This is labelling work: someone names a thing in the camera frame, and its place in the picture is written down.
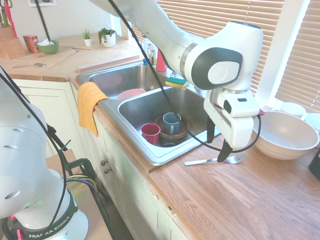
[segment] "potted plant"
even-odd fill
[[[83,31],[83,38],[84,38],[84,43],[86,46],[91,46],[91,38],[90,38],[90,32],[86,29]]]
[[[112,48],[116,45],[116,31],[113,29],[102,28],[98,31],[99,43],[107,48]]]

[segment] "red bottle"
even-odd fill
[[[158,59],[156,61],[155,70],[157,70],[158,72],[167,71],[167,65],[165,64],[164,58],[162,57],[162,54],[159,49],[158,49]]]

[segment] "white pot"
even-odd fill
[[[84,40],[84,43],[85,43],[85,45],[88,46],[88,47],[91,46],[91,38],[85,39],[85,40]]]
[[[105,39],[102,38],[102,43],[106,48],[112,48],[116,45],[116,33],[110,35],[105,35],[106,37],[106,42]]]

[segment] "white cabinet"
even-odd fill
[[[98,137],[94,136],[91,131],[87,130],[88,136],[90,137],[90,140],[92,142],[95,157],[94,160],[91,159],[91,164],[98,178],[101,180],[105,189],[108,191],[114,205],[122,216],[123,212],[121,205],[121,195],[116,176],[116,168],[110,162],[111,156],[108,153],[105,144],[104,136],[107,133],[96,118],[95,121],[98,131]]]
[[[72,149],[77,159],[89,158],[85,131],[79,126],[76,101],[70,82],[50,82],[14,79],[22,93],[44,114],[46,122],[54,127],[56,135]],[[56,154],[51,142],[46,147],[46,157]]]
[[[118,182],[118,189],[116,189],[114,178],[110,182],[105,177],[101,179],[100,176],[104,175],[103,167],[97,168],[97,175],[107,190],[111,191],[111,195],[115,195],[114,193],[119,191],[120,199],[115,199],[115,204],[117,208],[119,207],[118,210],[133,238],[135,240],[187,240],[188,238],[177,227],[172,217],[164,210],[157,196],[151,193],[137,173],[137,169],[133,167],[130,160],[96,117],[95,122],[99,133],[95,144],[102,146],[101,143],[97,143],[97,139],[103,138],[104,156],[108,159],[108,165]]]

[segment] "wooden countertop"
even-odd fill
[[[83,37],[74,36],[57,39],[59,51],[48,55],[43,52],[30,53],[16,59],[0,57],[0,66],[13,78],[65,82],[71,75],[114,67],[121,64],[141,61],[140,50],[135,42],[116,36],[114,47],[99,44],[98,34],[93,33],[92,46],[86,47]],[[44,67],[13,68],[17,65],[46,64]]]
[[[76,88],[79,82],[72,78]],[[320,181],[308,169],[317,148],[296,160],[278,160],[255,146],[238,164],[184,162],[218,152],[199,146],[168,164],[153,166],[97,105],[95,112],[139,170],[154,195],[177,215],[176,223],[198,240],[314,240],[320,234]],[[221,148],[219,135],[211,144]]]

